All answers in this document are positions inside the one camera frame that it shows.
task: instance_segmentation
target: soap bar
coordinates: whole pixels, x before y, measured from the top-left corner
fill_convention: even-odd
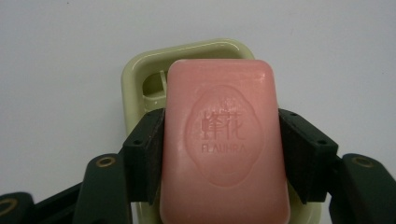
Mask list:
[[[288,223],[271,67],[259,60],[180,60],[167,81],[163,223]]]

